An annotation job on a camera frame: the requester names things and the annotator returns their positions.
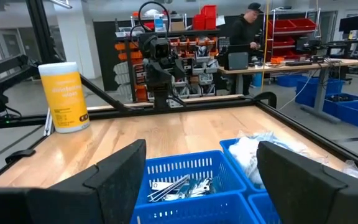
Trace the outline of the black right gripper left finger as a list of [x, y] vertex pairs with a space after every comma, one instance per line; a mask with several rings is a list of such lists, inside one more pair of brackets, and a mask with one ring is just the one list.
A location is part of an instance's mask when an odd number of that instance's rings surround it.
[[128, 224], [145, 169], [146, 141], [138, 139], [26, 202], [35, 224]]

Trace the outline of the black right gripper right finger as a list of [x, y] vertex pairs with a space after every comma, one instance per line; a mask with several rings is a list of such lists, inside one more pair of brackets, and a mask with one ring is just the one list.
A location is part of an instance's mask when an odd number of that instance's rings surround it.
[[358, 224], [358, 178], [268, 141], [256, 156], [283, 224]]

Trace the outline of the white toiletry packet clear wrap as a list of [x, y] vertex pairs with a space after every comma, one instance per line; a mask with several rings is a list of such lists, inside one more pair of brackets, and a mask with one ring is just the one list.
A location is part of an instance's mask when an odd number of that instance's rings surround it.
[[293, 150], [290, 141], [284, 141], [276, 137], [273, 131], [262, 132], [262, 133], [253, 133], [253, 134], [245, 134], [242, 131], [238, 132], [237, 138], [239, 139], [238, 142], [246, 142], [246, 141], [253, 141], [253, 142], [260, 142], [260, 141], [268, 141], [273, 144], [276, 144], [280, 147], [285, 149]]
[[342, 172], [358, 179], [358, 167], [353, 160], [347, 160]]
[[229, 152], [239, 164], [241, 171], [251, 181], [253, 186], [258, 189], [265, 189], [265, 185], [257, 168], [257, 150], [263, 136], [243, 136], [238, 142], [229, 146]]

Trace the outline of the parts rack with orange bins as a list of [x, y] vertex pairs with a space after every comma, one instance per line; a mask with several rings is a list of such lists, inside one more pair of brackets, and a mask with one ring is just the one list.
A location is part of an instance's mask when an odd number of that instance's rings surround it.
[[[219, 30], [184, 30], [168, 34], [171, 49], [184, 60], [187, 72], [184, 78], [172, 78], [173, 92], [181, 99], [214, 96], [216, 94], [213, 75], [218, 63]], [[132, 37], [118, 37], [114, 48], [120, 62], [114, 66], [115, 81], [120, 94], [134, 102], [153, 101], [154, 94], [145, 84], [143, 55], [137, 43], [140, 32]]]

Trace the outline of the brown cardboard box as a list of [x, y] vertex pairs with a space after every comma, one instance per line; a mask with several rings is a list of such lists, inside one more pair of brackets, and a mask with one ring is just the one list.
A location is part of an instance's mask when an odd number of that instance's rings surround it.
[[186, 30], [185, 24], [183, 21], [180, 22], [171, 22], [171, 31], [172, 32], [179, 32]]

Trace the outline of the white bottle blue label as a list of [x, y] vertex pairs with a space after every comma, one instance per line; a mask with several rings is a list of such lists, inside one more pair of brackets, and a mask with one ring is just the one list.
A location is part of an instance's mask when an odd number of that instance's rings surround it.
[[154, 15], [154, 29], [156, 32], [165, 32], [165, 24], [163, 22], [163, 14]]

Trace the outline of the white building column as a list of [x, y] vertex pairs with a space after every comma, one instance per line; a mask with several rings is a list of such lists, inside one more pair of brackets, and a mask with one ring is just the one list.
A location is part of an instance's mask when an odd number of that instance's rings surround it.
[[66, 61], [76, 62], [88, 79], [101, 76], [93, 20], [86, 4], [72, 3], [71, 9], [55, 6]]

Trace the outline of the black table edge clamp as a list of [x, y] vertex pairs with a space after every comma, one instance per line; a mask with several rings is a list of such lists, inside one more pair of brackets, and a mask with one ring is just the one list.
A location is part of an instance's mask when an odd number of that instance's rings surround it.
[[7, 156], [5, 158], [5, 162], [6, 162], [6, 164], [9, 164], [11, 162], [18, 161], [18, 160], [22, 159], [23, 157], [31, 157], [34, 154], [35, 154], [35, 151], [33, 149], [26, 149], [26, 150], [13, 152], [10, 156]]

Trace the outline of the person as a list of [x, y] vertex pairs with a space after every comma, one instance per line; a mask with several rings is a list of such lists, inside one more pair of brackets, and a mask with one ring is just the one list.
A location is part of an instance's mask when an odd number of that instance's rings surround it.
[[229, 38], [230, 47], [240, 47], [243, 50], [242, 46], [247, 45], [251, 51], [260, 49], [260, 44], [255, 39], [255, 35], [259, 32], [255, 23], [259, 14], [262, 13], [260, 8], [260, 3], [250, 3], [245, 13], [234, 21], [232, 34]]

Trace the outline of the blue bucket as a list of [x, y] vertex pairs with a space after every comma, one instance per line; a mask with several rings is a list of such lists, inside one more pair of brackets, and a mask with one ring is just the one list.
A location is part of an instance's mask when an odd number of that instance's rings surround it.
[[260, 88], [263, 84], [263, 75], [262, 73], [255, 73], [252, 80], [252, 85], [254, 87]]

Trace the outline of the yellow disinfecting wipes canister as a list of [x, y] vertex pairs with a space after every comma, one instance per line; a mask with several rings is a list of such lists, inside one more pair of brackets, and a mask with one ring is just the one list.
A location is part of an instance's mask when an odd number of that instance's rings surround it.
[[86, 129], [90, 117], [76, 62], [38, 66], [52, 121], [58, 133]]

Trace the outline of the wooden workbench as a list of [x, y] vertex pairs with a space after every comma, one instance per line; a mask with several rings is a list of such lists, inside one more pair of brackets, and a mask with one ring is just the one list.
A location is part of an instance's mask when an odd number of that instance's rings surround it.
[[348, 67], [352, 65], [358, 65], [358, 60], [356, 59], [326, 59], [323, 63], [312, 63], [310, 65], [278, 65], [273, 66], [271, 64], [264, 64], [263, 66], [255, 66], [248, 69], [243, 70], [225, 70], [224, 67], [219, 67], [218, 72], [225, 75], [237, 75], [237, 86], [236, 93], [239, 94], [242, 91], [242, 88], [239, 86], [242, 81], [242, 75], [253, 75], [255, 73], [278, 73], [278, 72], [298, 72], [298, 71], [309, 71], [316, 70], [319, 71], [319, 85], [315, 96], [314, 107], [310, 108], [305, 106], [303, 108], [304, 111], [313, 114], [316, 117], [325, 119], [331, 123], [338, 123], [339, 120], [331, 115], [328, 115], [323, 111], [324, 99], [326, 94], [326, 84], [325, 82], [328, 80], [328, 70], [331, 68], [342, 68]]

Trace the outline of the black keyboard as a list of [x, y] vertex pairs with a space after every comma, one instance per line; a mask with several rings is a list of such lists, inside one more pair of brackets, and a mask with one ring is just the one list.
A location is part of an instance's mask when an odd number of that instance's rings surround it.
[[304, 66], [304, 65], [312, 65], [313, 63], [310, 61], [294, 61], [294, 62], [286, 62], [285, 65], [288, 67], [295, 67], [295, 66]]

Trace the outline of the black desk monitor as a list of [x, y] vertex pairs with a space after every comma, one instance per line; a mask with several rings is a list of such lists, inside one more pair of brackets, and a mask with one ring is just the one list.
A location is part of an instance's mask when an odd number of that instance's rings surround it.
[[358, 30], [358, 16], [347, 17], [340, 20], [339, 32], [348, 34], [353, 30]]

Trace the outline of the black curved corner bracket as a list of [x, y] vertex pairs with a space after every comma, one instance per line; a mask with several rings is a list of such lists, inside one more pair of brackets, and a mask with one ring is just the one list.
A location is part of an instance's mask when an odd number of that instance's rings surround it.
[[267, 104], [269, 106], [271, 106], [272, 108], [276, 108], [277, 107], [277, 96], [275, 93], [268, 91], [268, 92], [263, 92], [260, 93], [258, 95], [255, 95], [253, 97], [253, 99], [255, 101], [262, 101], [262, 100], [267, 100]]

